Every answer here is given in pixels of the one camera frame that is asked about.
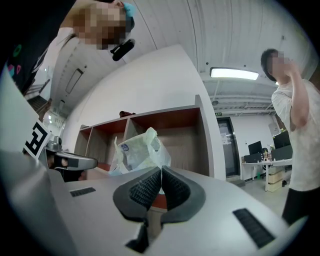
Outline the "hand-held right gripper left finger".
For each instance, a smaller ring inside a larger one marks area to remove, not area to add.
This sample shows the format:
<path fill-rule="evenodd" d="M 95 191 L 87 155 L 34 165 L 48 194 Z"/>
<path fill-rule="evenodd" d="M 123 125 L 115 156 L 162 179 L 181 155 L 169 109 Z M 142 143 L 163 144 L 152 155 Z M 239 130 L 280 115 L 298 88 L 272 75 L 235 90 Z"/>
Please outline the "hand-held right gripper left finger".
<path fill-rule="evenodd" d="M 138 223 L 147 223 L 147 212 L 162 187 L 159 167 L 120 185 L 113 193 L 113 202 L 122 216 Z"/>

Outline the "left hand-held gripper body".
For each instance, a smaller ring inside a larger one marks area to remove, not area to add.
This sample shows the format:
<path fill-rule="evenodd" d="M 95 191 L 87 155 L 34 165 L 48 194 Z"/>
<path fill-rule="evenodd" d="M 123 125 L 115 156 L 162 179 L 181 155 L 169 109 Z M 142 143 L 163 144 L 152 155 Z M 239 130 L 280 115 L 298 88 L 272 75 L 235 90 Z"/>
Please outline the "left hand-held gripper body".
<path fill-rule="evenodd" d="M 59 136 L 53 136 L 40 121 L 36 121 L 33 125 L 31 134 L 28 135 L 23 148 L 30 156 L 39 160 L 48 169 L 48 157 L 52 155 L 68 160 L 67 168 L 55 169 L 75 172 L 94 169 L 98 166 L 98 161 L 95 158 L 63 150 L 62 139 Z"/>

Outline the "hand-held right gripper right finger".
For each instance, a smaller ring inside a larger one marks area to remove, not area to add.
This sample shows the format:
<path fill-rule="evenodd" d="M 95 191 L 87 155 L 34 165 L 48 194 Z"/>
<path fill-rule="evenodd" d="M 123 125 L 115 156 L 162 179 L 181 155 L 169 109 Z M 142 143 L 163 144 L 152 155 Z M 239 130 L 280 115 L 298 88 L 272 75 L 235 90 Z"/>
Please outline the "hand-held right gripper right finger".
<path fill-rule="evenodd" d="M 161 222 L 187 222 L 203 207 L 206 201 L 205 190 L 195 181 L 168 166 L 164 166 L 161 172 L 161 188 L 167 207 L 167 212 L 161 216 Z"/>

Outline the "person's left hand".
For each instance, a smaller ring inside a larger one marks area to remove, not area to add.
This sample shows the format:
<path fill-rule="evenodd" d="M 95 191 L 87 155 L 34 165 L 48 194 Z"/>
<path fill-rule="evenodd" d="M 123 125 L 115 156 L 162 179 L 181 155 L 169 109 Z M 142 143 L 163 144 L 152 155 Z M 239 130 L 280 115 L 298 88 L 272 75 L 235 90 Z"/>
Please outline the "person's left hand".
<path fill-rule="evenodd" d="M 50 169 L 63 169 L 68 167 L 68 159 L 57 155 L 50 155 L 47 158 L 47 164 Z"/>

